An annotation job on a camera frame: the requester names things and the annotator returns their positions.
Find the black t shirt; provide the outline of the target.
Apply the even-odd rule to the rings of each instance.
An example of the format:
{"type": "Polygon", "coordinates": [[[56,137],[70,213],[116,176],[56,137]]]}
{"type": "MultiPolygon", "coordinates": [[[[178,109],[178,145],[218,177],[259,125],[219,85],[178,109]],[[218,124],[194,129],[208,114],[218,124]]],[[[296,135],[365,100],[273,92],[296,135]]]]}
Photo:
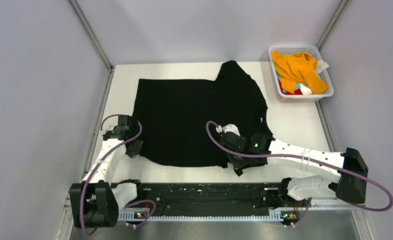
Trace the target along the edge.
{"type": "Polygon", "coordinates": [[[234,60],[215,80],[141,78],[133,110],[142,125],[140,155],[165,166],[225,168],[229,159],[211,141],[219,135],[207,122],[234,124],[247,138],[271,135],[267,109],[258,84],[234,60]]]}

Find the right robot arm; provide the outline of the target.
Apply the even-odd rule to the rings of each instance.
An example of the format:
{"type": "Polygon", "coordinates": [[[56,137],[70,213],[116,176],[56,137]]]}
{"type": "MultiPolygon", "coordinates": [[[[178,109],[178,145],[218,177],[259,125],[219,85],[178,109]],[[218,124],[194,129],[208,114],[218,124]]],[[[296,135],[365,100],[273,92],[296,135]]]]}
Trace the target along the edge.
{"type": "Polygon", "coordinates": [[[367,183],[348,170],[363,177],[369,168],[360,152],[347,148],[345,152],[324,152],[288,144],[263,133],[251,138],[242,136],[234,124],[217,126],[219,144],[226,148],[229,162],[237,175],[243,170],[264,165],[280,165],[310,173],[309,177],[285,177],[280,183],[278,201],[291,206],[307,198],[331,198],[351,204],[366,202],[367,183]]]}

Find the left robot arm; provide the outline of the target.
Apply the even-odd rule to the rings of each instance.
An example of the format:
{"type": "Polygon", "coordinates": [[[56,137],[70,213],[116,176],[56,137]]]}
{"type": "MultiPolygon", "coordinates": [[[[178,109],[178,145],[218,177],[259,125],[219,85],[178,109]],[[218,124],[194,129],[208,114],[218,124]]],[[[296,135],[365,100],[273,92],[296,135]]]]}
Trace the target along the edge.
{"type": "Polygon", "coordinates": [[[103,131],[93,166],[81,182],[72,184],[68,191],[76,228],[112,228],[125,204],[133,207],[143,204],[145,193],[137,188],[136,181],[113,183],[120,160],[139,154],[143,145],[138,139],[141,132],[142,125],[137,118],[123,114],[117,115],[117,125],[103,131]]]}

